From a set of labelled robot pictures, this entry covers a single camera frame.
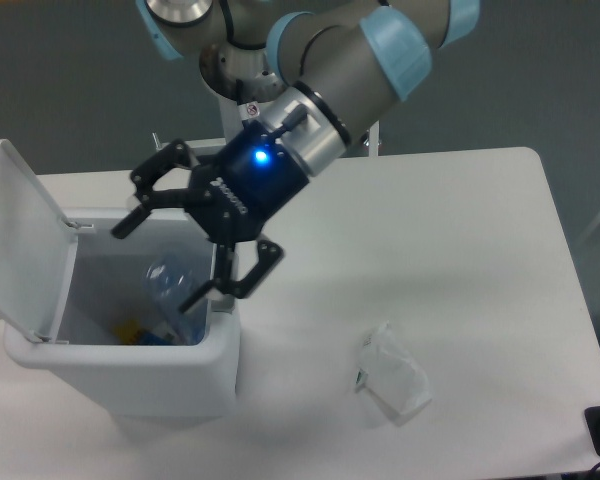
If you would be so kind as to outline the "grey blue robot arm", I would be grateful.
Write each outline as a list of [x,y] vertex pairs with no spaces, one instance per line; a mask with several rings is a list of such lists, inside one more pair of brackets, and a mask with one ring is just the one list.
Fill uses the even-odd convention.
[[210,279],[179,305],[243,299],[283,258],[265,223],[426,78],[432,54],[469,34],[476,1],[353,1],[289,13],[268,30],[269,70],[284,91],[218,153],[173,141],[130,175],[136,207],[112,230],[129,236],[158,209],[180,208],[215,247]]

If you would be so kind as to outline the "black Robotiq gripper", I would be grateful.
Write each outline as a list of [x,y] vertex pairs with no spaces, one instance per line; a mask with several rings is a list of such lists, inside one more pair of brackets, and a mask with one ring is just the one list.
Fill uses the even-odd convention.
[[[173,169],[191,169],[189,188],[156,190],[156,183]],[[259,122],[251,123],[197,166],[186,144],[175,140],[132,170],[130,180],[137,205],[112,228],[115,238],[128,237],[153,210],[184,208],[216,244],[211,278],[178,306],[182,314],[213,292],[237,299],[251,296],[285,252],[270,239],[258,238],[256,263],[242,279],[235,279],[236,244],[256,239],[266,221],[308,184],[301,167]],[[200,190],[211,196],[211,201],[201,206]]]

